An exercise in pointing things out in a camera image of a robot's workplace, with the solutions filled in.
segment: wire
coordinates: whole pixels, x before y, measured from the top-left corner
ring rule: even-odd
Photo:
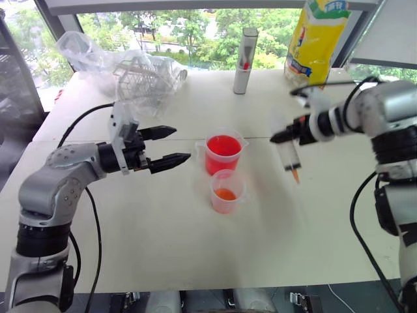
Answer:
[[[338,300],[340,301],[340,302],[342,302],[352,313],[356,313],[341,297],[339,297],[338,295],[337,295],[337,293],[336,292],[334,292],[333,291],[333,289],[332,289],[332,287],[331,287],[331,285],[330,284],[327,284],[327,286],[328,286],[328,289],[330,290],[330,292],[331,293],[333,293],[333,295],[336,297],[336,298],[338,298]]]
[[[81,272],[81,253],[79,252],[79,247],[78,247],[76,238],[74,237],[74,234],[71,231],[70,231],[70,240],[71,240],[72,246],[74,247],[74,251],[77,257],[77,271],[76,271],[76,276],[74,278],[74,288],[75,288],[77,286],[79,274]]]
[[[67,137],[70,135],[70,133],[72,132],[72,130],[74,129],[74,127],[87,115],[89,115],[90,113],[100,110],[100,109],[104,109],[104,108],[110,108],[114,105],[113,103],[108,103],[108,104],[103,104],[101,106],[96,106],[91,108],[90,110],[87,110],[86,112],[84,112],[83,114],[81,114],[74,122],[72,122],[72,124],[67,128],[67,130],[65,131],[65,133],[63,134],[63,137],[61,138],[61,140],[58,143],[57,148],[62,147],[62,145],[64,144],[65,140],[67,139]],[[97,237],[98,237],[98,266],[97,266],[97,270],[96,270],[96,276],[94,278],[94,282],[93,282],[93,286],[91,288],[90,291],[90,295],[89,295],[89,302],[87,303],[87,307],[86,307],[86,312],[88,312],[90,310],[91,307],[91,300],[93,298],[93,294],[94,291],[96,289],[96,285],[97,285],[97,280],[98,280],[98,276],[100,274],[100,268],[101,268],[101,259],[102,259],[102,240],[101,240],[101,231],[100,231],[100,223],[98,221],[98,215],[97,215],[97,210],[96,210],[96,204],[94,202],[94,198],[93,195],[91,194],[90,190],[85,187],[85,191],[88,193],[90,200],[91,200],[91,205],[93,206],[93,212],[94,212],[94,218],[96,220],[96,226],[97,226]],[[76,253],[76,257],[77,257],[77,271],[76,271],[76,275],[74,277],[74,287],[76,286],[77,282],[78,282],[78,278],[79,278],[79,274],[81,273],[81,253],[79,251],[79,246],[77,244],[76,238],[74,237],[74,234],[70,231],[70,240],[72,243],[72,246],[74,247],[74,251]]]
[[[98,276],[100,275],[100,269],[102,266],[102,232],[100,230],[100,222],[98,221],[98,214],[97,214],[97,208],[96,203],[94,201],[93,195],[91,194],[88,187],[85,187],[85,191],[90,197],[91,204],[93,205],[93,213],[94,213],[94,219],[96,221],[96,227],[97,227],[97,240],[98,240],[98,259],[97,259],[97,269],[96,269],[96,276],[94,277],[93,286],[91,287],[91,291],[89,294],[89,300],[87,301],[87,306],[85,307],[85,313],[88,313],[91,308],[91,303],[93,301],[93,295],[96,290]]]
[[[359,90],[359,88],[361,88],[361,86],[363,84],[369,83],[369,82],[377,82],[377,83],[380,83],[380,80],[378,79],[378,77],[375,77],[375,76],[369,76],[369,77],[365,78],[364,80],[362,80],[358,85],[356,85],[356,87],[349,94],[349,96],[347,97],[347,99],[345,101],[345,105],[343,106],[343,111],[342,111],[342,119],[343,119],[343,122],[345,122],[347,128],[349,128],[353,132],[363,133],[361,130],[354,129],[349,124],[349,122],[347,121],[347,109],[349,108],[349,104],[351,103],[351,100],[352,100],[353,96],[356,94],[356,92]]]
[[[291,96],[298,96],[300,94],[300,92],[305,89],[305,88],[310,88],[310,87],[321,87],[321,86],[331,86],[331,85],[351,85],[355,83],[352,80],[347,80],[347,81],[341,81],[341,82],[326,82],[326,83],[313,83],[311,85],[305,85],[303,87],[297,88],[297,89],[293,89],[289,92],[289,94]]]
[[[404,309],[401,306],[401,304],[399,303],[389,281],[386,279],[384,273],[381,271],[381,268],[379,267],[377,261],[375,260],[375,258],[373,257],[370,249],[367,247],[364,239],[362,238],[362,236],[360,235],[358,228],[356,227],[356,223],[354,221],[354,209],[356,206],[356,202],[358,201],[359,195],[360,193],[363,191],[363,189],[365,188],[365,186],[372,180],[372,178],[374,178],[374,176],[376,176],[377,173],[373,172],[371,175],[369,175],[367,177],[367,179],[365,179],[365,181],[359,186],[358,190],[356,191],[356,193],[353,196],[352,199],[352,203],[351,203],[351,211],[350,211],[350,221],[351,221],[351,226],[353,229],[354,234],[356,235],[356,237],[358,238],[360,244],[362,245],[362,248],[365,250],[366,255],[368,256],[373,268],[375,269],[375,271],[377,272],[379,279],[381,280],[382,285],[384,286],[386,292],[388,293],[388,295],[390,296],[393,304],[395,305],[395,307],[397,308],[398,312],[400,313],[404,313]]]
[[[63,137],[61,138],[60,142],[58,143],[58,147],[62,147],[62,145],[64,144],[66,138],[69,136],[69,134],[72,132],[72,130],[74,129],[74,127],[87,115],[89,115],[90,113],[100,110],[100,109],[104,109],[104,108],[110,108],[114,105],[113,103],[108,103],[108,104],[103,104],[101,106],[95,106],[93,108],[91,108],[90,110],[82,113],[74,122],[72,122],[72,124],[67,128],[67,130],[65,131]]]

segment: clear plastic bag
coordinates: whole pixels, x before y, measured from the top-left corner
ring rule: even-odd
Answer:
[[[57,42],[58,50],[76,70],[112,73],[117,81],[115,98],[134,112],[158,116],[167,108],[187,77],[187,70],[169,57],[149,55],[141,50],[104,51],[87,35],[66,32]]]

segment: orange liquid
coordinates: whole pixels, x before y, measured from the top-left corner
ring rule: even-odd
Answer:
[[[236,200],[235,194],[226,188],[219,188],[215,190],[214,193],[217,195],[217,197],[223,200],[227,200],[227,201]]]

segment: white table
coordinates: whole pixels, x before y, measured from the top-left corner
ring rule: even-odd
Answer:
[[[291,90],[283,76],[283,70],[253,70],[245,95],[232,91],[234,71],[203,72],[191,71],[182,88],[169,101],[165,115],[157,120],[140,116],[140,127],[169,125],[178,132],[169,139],[204,138],[216,126],[235,128],[244,137],[270,137],[270,114],[278,110],[288,118],[305,114],[296,100],[289,95]],[[342,69],[330,71],[329,81],[351,80]],[[113,102],[103,94],[110,85],[108,80],[99,80],[97,87],[91,78],[76,73],[55,108],[46,118],[33,141],[56,141],[61,139],[66,128],[89,108]],[[325,92],[335,101],[346,99],[353,85],[327,87]],[[109,140],[107,123],[111,108],[87,116],[71,133],[68,141]]]
[[[340,70],[333,70],[332,77],[338,71],[340,80],[346,80]],[[251,83],[256,77],[262,83],[252,85],[242,97],[226,87],[219,94],[214,92],[219,80],[233,76],[230,72],[191,73],[176,96],[172,114],[162,121],[179,131],[171,139],[147,142],[146,149],[151,158],[193,152],[195,140],[203,138],[215,124],[235,127],[245,137],[258,137],[248,139],[250,144],[238,165],[248,183],[247,202],[230,216],[214,212],[209,202],[210,177],[195,153],[186,163],[163,173],[113,173],[93,183],[91,190],[98,204],[104,246],[98,292],[377,279],[349,224],[354,191],[375,166],[369,140],[351,136],[298,148],[303,169],[301,184],[296,185],[291,174],[283,171],[276,148],[268,141],[268,115],[274,106],[288,118],[304,110],[291,102],[288,87],[277,83],[284,82],[280,71],[252,74]],[[70,86],[73,84],[78,84],[80,94],[88,101],[69,94],[72,89],[67,87],[67,96],[64,92],[0,194],[0,286],[6,284],[8,253],[16,244],[19,186],[41,167],[75,117],[110,100],[76,78]],[[342,100],[350,90],[345,86],[328,88],[327,92]],[[198,101],[201,93],[205,97]],[[207,97],[216,100],[209,102]],[[81,122],[70,139],[105,140],[108,114],[102,110]],[[192,116],[199,118],[189,121]],[[141,122],[144,127],[160,124],[150,119]],[[363,191],[358,201],[357,223],[386,276],[398,277],[398,241],[378,224],[372,186]],[[93,281],[97,247],[91,204],[85,195],[80,199],[72,230],[83,258],[76,291],[87,292]],[[76,263],[72,254],[70,262]]]

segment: measuring cup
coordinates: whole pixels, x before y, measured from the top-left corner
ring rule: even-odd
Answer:
[[[205,148],[205,166],[210,175],[220,170],[234,170],[243,148],[249,143],[234,129],[219,127],[195,148]]]
[[[213,209],[221,214],[236,211],[237,205],[244,201],[246,183],[235,171],[221,170],[210,181],[210,198]]]

